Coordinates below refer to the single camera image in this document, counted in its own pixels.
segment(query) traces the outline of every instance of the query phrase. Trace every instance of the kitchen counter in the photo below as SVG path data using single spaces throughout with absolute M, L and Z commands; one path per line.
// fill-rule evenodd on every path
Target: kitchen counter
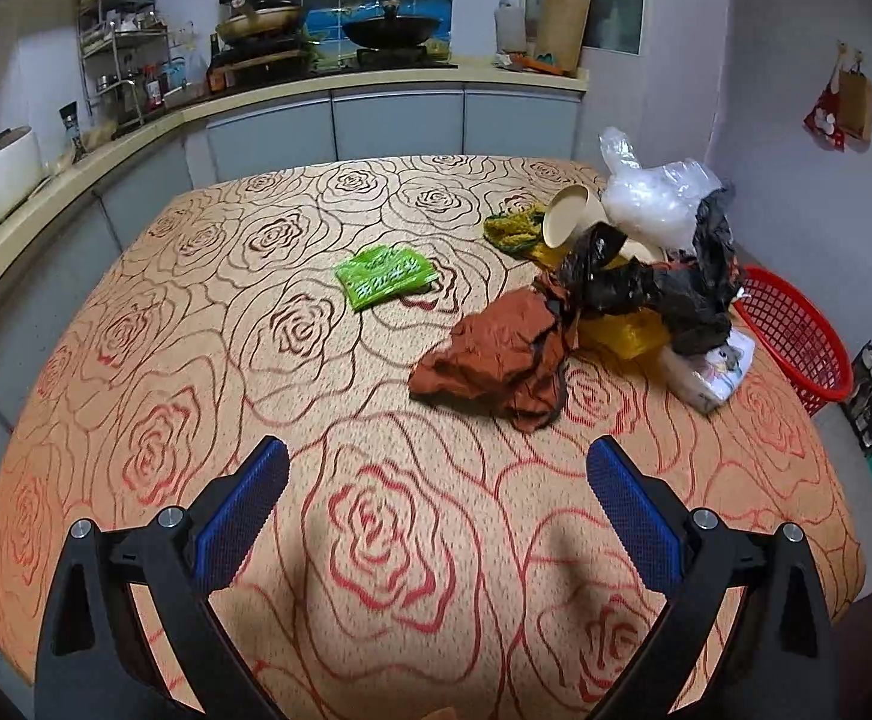
M 564 79 L 543 74 L 516 74 L 498 70 L 490 61 L 477 57 L 456 57 L 458 68 L 367 71 L 306 79 L 255 89 L 223 98 L 210 98 L 188 108 L 169 113 L 146 127 L 94 151 L 74 167 L 65 170 L 42 189 L 32 194 L 0 225 L 0 278 L 27 245 L 62 211 L 94 184 L 116 170 L 142 149 L 190 122 L 199 122 L 281 98 L 293 98 L 319 92 L 388 84 L 456 83 L 497 84 L 500 86 L 538 87 L 565 92 L 585 93 L 588 72 L 580 70 L 578 79 Z

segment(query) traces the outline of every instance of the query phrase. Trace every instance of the paper cup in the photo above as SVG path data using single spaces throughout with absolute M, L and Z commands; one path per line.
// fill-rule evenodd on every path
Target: paper cup
M 573 184 L 560 190 L 546 208 L 543 217 L 543 241 L 549 248 L 572 245 L 597 221 L 611 223 L 599 200 L 599 194 L 589 191 L 582 184 Z M 663 261 L 661 250 L 647 247 L 633 239 L 626 241 L 620 253 L 628 259 L 636 259 L 646 264 Z
M 597 194 L 582 184 L 560 190 L 543 217 L 543 241 L 550 248 L 571 244 L 597 221 L 607 221 Z

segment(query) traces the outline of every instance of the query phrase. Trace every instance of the table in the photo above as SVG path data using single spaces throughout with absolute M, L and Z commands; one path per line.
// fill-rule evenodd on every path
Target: table
M 68 525 L 187 505 L 274 434 L 292 471 L 218 617 L 288 717 L 578 716 L 663 607 L 586 485 L 612 433 L 691 509 L 804 527 L 829 609 L 864 569 L 842 488 L 764 349 L 727 407 L 687 409 L 639 362 L 572 361 L 564 413 L 522 435 L 408 397 L 410 367 L 464 314 L 528 284 L 486 215 L 602 179 L 569 162 L 468 156 L 343 162 L 177 197 L 73 318 L 0 471 L 0 649 L 31 679 Z M 408 244 L 434 290 L 353 314 L 333 267 Z M 194 701 L 136 593 L 173 694 Z M 730 594 L 684 701 L 738 604 Z

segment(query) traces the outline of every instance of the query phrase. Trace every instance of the tissue box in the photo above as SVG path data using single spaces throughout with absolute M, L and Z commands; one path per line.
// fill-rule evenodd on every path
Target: tissue box
M 699 413 L 722 406 L 739 388 L 756 352 L 756 342 L 733 329 L 726 343 L 695 357 L 681 357 L 663 347 L 658 365 L 670 391 Z

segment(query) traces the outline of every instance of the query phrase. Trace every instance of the red plastic basket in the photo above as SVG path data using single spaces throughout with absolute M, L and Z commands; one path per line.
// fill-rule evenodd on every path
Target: red plastic basket
M 826 403 L 846 400 L 852 366 L 831 324 L 788 281 L 762 268 L 746 268 L 747 298 L 737 311 L 769 349 L 812 416 Z

